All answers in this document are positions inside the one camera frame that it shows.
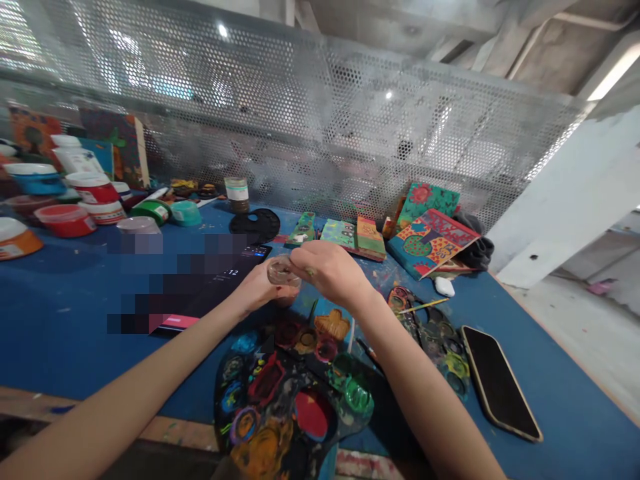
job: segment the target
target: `smartphone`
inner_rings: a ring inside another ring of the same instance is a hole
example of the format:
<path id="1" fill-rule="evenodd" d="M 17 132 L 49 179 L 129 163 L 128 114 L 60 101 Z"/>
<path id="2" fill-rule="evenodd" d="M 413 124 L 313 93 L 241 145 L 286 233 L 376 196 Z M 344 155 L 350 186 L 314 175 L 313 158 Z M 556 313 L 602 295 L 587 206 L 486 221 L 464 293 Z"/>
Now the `smartphone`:
<path id="1" fill-rule="evenodd" d="M 487 418 L 519 437 L 542 442 L 542 432 L 498 341 L 468 326 L 461 328 L 461 334 Z"/>

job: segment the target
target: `paint jar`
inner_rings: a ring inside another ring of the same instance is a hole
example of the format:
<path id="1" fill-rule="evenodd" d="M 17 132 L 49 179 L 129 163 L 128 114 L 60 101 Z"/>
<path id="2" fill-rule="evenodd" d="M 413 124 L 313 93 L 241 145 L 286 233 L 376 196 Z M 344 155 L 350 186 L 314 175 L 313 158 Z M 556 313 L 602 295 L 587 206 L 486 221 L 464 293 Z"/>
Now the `paint jar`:
<path id="1" fill-rule="evenodd" d="M 42 247 L 42 241 L 24 223 L 9 217 L 0 218 L 0 261 L 24 257 Z"/>
<path id="2" fill-rule="evenodd" d="M 83 237 L 97 229 L 89 212 L 78 205 L 52 205 L 38 209 L 34 214 L 60 238 Z"/>
<path id="3" fill-rule="evenodd" d="M 125 182 L 111 182 L 111 184 L 113 185 L 113 188 L 115 188 L 116 192 L 118 192 L 120 201 L 130 199 L 133 196 L 131 189 Z"/>
<path id="4" fill-rule="evenodd" d="M 44 163 L 8 163 L 6 172 L 27 195 L 62 195 L 67 187 L 52 165 Z"/>
<path id="5" fill-rule="evenodd" d="M 171 207 L 162 200 L 148 199 L 132 208 L 129 215 L 132 217 L 151 217 L 158 224 L 158 227 L 162 227 L 171 217 Z"/>
<path id="6" fill-rule="evenodd" d="M 181 227 L 191 227 L 202 223 L 200 210 L 194 202 L 188 200 L 172 204 L 173 221 Z"/>
<path id="7" fill-rule="evenodd" d="M 7 200 L 9 205 L 16 215 L 25 220 L 32 227 L 43 227 L 42 222 L 38 220 L 33 212 L 50 205 L 57 205 L 58 200 L 56 197 L 50 197 L 46 195 L 20 195 L 19 197 L 10 198 Z"/>
<path id="8" fill-rule="evenodd" d="M 78 205 L 88 211 L 98 225 L 113 225 L 127 217 L 119 201 L 98 204 L 78 202 Z"/>
<path id="9" fill-rule="evenodd" d="M 154 233 L 162 235 L 160 227 L 151 217 L 129 217 L 128 219 L 120 220 L 116 226 L 123 235 L 150 235 Z"/>
<path id="10" fill-rule="evenodd" d="M 226 177 L 225 187 L 227 188 L 227 198 L 233 213 L 249 212 L 249 188 L 247 179 L 240 177 Z"/>
<path id="11" fill-rule="evenodd" d="M 120 200 L 120 195 L 104 173 L 70 173 L 66 179 L 80 194 L 84 203 L 97 205 Z"/>
<path id="12" fill-rule="evenodd" d="M 280 298 L 275 300 L 276 305 L 282 308 L 292 306 L 300 293 L 302 279 L 290 270 L 291 260 L 288 255 L 278 255 L 267 268 L 267 278 L 279 288 Z"/>
<path id="13" fill-rule="evenodd" d="M 80 140 L 76 137 L 71 135 L 52 135 L 51 140 L 58 146 L 58 148 L 53 149 L 53 152 L 67 173 L 104 173 L 93 152 L 82 148 Z"/>

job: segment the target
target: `hand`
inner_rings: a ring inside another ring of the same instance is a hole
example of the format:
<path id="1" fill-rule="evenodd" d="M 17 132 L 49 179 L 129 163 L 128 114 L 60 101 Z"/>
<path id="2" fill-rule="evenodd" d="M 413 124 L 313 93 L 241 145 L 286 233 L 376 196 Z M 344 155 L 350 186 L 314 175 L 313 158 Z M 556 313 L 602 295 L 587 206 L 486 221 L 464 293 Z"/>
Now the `hand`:
<path id="1" fill-rule="evenodd" d="M 323 296 L 353 313 L 377 293 L 344 248 L 330 242 L 305 242 L 291 252 L 291 270 Z"/>
<path id="2" fill-rule="evenodd" d="M 274 285 L 269 281 L 267 268 L 274 260 L 275 258 L 270 258 L 266 262 L 256 265 L 229 296 L 245 306 L 246 314 L 258 310 L 271 300 L 295 294 L 293 287 Z"/>

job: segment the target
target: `black paint palette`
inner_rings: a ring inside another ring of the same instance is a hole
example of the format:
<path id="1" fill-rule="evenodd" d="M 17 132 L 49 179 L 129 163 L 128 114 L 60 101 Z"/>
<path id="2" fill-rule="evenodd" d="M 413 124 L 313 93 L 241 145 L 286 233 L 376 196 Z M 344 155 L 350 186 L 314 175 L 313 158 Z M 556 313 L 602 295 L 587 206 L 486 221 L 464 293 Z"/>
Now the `black paint palette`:
<path id="1" fill-rule="evenodd" d="M 462 402 L 466 402 L 471 388 L 469 361 L 462 339 L 447 316 L 435 307 L 427 307 L 428 321 L 420 321 L 416 311 L 398 314 L 416 305 L 416 297 L 404 287 L 394 287 L 388 305 L 400 323 L 420 345 L 440 373 L 446 378 Z"/>
<path id="2" fill-rule="evenodd" d="M 281 321 L 238 338 L 216 379 L 221 448 L 248 478 L 317 478 L 334 444 L 373 414 L 365 368 L 314 325 Z"/>

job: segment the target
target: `phone screen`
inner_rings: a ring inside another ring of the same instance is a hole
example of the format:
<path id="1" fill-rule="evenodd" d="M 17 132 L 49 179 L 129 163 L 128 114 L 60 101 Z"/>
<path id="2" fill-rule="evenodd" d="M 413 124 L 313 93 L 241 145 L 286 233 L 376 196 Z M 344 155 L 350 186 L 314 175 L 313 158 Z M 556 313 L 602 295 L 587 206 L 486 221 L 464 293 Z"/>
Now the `phone screen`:
<path id="1" fill-rule="evenodd" d="M 533 438 L 540 432 L 498 342 L 478 330 L 462 327 L 469 354 L 487 398 L 488 408 L 499 422 Z"/>

